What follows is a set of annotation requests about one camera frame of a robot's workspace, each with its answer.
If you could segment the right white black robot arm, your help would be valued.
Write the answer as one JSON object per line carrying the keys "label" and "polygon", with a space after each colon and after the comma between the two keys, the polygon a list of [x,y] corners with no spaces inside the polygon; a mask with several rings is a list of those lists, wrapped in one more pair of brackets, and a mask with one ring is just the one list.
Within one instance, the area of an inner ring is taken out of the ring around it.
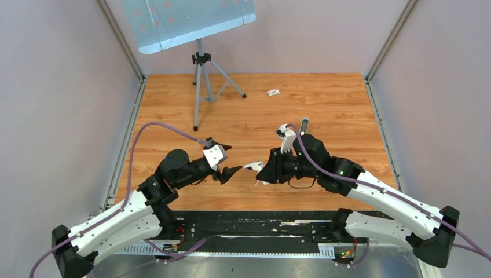
{"label": "right white black robot arm", "polygon": [[359,164],[331,156],[323,142],[310,134],[284,136],[270,151],[256,178],[283,184],[292,178],[312,178],[330,193],[360,200],[387,218],[371,217],[340,208],[331,222],[332,237],[382,240],[411,251],[421,261],[438,268],[448,265],[460,212],[452,206],[435,207],[385,184]]}

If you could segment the white staple box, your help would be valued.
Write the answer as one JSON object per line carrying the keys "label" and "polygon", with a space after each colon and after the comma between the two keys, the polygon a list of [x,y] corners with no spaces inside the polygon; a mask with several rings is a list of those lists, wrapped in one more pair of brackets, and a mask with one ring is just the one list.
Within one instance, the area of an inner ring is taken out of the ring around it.
{"label": "white staple box", "polygon": [[273,96],[276,96],[276,95],[280,94],[280,91],[279,91],[278,88],[274,88],[272,90],[268,90],[266,92],[266,94],[268,95],[268,97],[273,97]]}

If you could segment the white stapler body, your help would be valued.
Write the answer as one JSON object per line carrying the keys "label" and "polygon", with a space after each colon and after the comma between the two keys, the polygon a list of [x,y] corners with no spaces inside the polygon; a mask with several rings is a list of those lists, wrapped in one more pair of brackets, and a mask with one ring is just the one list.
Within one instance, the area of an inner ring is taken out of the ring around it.
{"label": "white stapler body", "polygon": [[309,118],[305,117],[302,119],[301,127],[300,127],[300,134],[301,135],[307,134],[308,128],[309,128],[309,123],[310,123]]}

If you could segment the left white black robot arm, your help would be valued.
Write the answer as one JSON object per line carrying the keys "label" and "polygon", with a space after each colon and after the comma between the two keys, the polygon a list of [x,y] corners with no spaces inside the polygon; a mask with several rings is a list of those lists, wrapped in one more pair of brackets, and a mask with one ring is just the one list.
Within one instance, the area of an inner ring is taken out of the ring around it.
{"label": "left white black robot arm", "polygon": [[190,160],[183,149],[173,149],[125,200],[96,217],[70,228],[52,230],[53,256],[62,277],[85,277],[101,261],[140,240],[159,236],[171,239],[177,233],[177,220],[169,204],[178,190],[207,177],[226,183],[240,167],[219,165],[227,158],[230,145],[212,138],[205,141],[202,157]]}

